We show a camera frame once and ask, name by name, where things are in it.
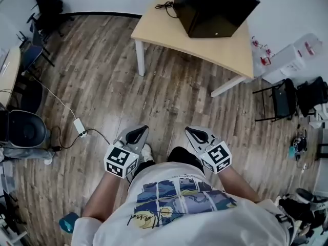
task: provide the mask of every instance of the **person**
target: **person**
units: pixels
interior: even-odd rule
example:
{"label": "person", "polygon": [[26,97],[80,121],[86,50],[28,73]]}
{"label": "person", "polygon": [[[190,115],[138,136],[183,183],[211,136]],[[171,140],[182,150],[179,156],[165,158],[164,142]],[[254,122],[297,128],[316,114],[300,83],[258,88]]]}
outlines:
{"label": "person", "polygon": [[229,166],[218,173],[225,189],[213,188],[200,161],[176,147],[155,164],[142,150],[126,202],[113,212],[120,179],[105,173],[74,227],[72,246],[289,245],[292,220],[261,200]]}
{"label": "person", "polygon": [[50,165],[53,161],[56,153],[52,150],[48,150],[48,143],[50,141],[50,131],[47,129],[46,138],[43,143],[35,148],[18,148],[12,143],[8,142],[0,146],[0,162],[8,158],[17,158],[17,159],[41,159],[45,165]]}

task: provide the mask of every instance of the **office chair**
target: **office chair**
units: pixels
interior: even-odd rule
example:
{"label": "office chair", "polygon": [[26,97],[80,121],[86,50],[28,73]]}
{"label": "office chair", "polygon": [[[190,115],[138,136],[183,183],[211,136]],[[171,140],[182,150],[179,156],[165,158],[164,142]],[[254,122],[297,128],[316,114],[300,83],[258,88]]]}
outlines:
{"label": "office chair", "polygon": [[321,76],[311,84],[305,82],[297,87],[297,102],[304,117],[315,113],[310,113],[314,106],[328,102],[327,89]]}
{"label": "office chair", "polygon": [[[273,106],[275,112],[274,117],[265,116],[265,104],[264,104],[263,92],[266,90],[272,91],[270,97],[272,97],[273,100]],[[256,119],[255,121],[264,121],[264,120],[277,121],[286,117],[288,118],[288,120],[292,119],[294,113],[296,112],[296,89],[294,88],[293,82],[289,78],[285,79],[283,83],[279,85],[253,92],[253,94],[256,93],[261,93],[262,95],[264,118]]]}
{"label": "office chair", "polygon": [[61,0],[36,0],[36,2],[39,7],[40,16],[38,19],[35,19],[32,15],[29,21],[33,20],[37,29],[42,31],[44,41],[55,30],[62,37],[63,34],[59,29],[60,25],[67,20],[73,20],[70,16],[61,14],[63,11],[63,2]]}
{"label": "office chair", "polygon": [[328,143],[318,144],[317,146],[317,155],[315,160],[319,160],[321,158],[328,158],[328,152],[324,147],[328,147]]}
{"label": "office chair", "polygon": [[48,57],[43,53],[45,51],[48,55],[50,55],[49,51],[44,47],[43,41],[38,30],[35,27],[35,23],[31,23],[31,32],[33,33],[32,41],[30,41],[29,45],[27,46],[26,50],[23,52],[22,55],[22,65],[24,70],[29,71],[39,56],[43,56],[43,58],[48,61],[50,65],[53,67],[55,66],[53,62],[51,62]]}
{"label": "office chair", "polygon": [[16,79],[16,85],[14,92],[21,94],[19,109],[25,110],[31,113],[36,113],[42,101],[43,87],[37,80],[29,80],[28,78],[19,75]]}
{"label": "office chair", "polygon": [[8,140],[18,148],[35,148],[46,140],[47,128],[43,120],[23,110],[9,112]]}

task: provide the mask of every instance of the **desk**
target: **desk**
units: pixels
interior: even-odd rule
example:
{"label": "desk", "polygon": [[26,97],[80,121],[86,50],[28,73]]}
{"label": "desk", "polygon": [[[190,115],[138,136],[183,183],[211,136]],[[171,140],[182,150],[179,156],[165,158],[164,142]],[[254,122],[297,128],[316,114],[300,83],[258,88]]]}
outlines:
{"label": "desk", "polygon": [[145,73],[143,42],[172,48],[227,68],[238,76],[211,93],[215,97],[247,78],[253,78],[250,34],[244,22],[229,38],[189,38],[179,19],[171,18],[165,9],[155,9],[166,1],[155,0],[142,16],[131,37],[135,39],[139,75]]}
{"label": "desk", "polygon": [[[11,92],[14,89],[19,66],[21,64],[21,51],[19,47],[13,47],[10,49],[8,56],[4,62],[4,66],[0,72],[0,90],[10,89]],[[7,106],[11,94],[6,92],[0,92],[0,103]]]}

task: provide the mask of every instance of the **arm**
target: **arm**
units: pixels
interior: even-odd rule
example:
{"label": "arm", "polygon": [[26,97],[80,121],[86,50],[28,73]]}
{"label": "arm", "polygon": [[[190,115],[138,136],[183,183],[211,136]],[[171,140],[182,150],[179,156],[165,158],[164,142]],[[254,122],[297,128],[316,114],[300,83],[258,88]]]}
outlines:
{"label": "arm", "polygon": [[224,190],[240,198],[248,199],[252,202],[260,202],[259,195],[252,187],[240,176],[232,166],[227,167],[218,173],[219,179],[224,187]]}
{"label": "arm", "polygon": [[96,190],[91,195],[82,217],[106,221],[113,213],[120,178],[105,172]]}

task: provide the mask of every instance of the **white t-shirt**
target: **white t-shirt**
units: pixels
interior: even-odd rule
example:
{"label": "white t-shirt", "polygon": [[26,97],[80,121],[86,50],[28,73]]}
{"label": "white t-shirt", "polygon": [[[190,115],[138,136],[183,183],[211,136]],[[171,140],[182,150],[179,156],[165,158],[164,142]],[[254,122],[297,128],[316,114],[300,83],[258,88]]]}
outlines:
{"label": "white t-shirt", "polygon": [[166,162],[141,171],[126,202],[104,223],[80,218],[72,246],[289,245],[272,201],[212,188],[200,169]]}

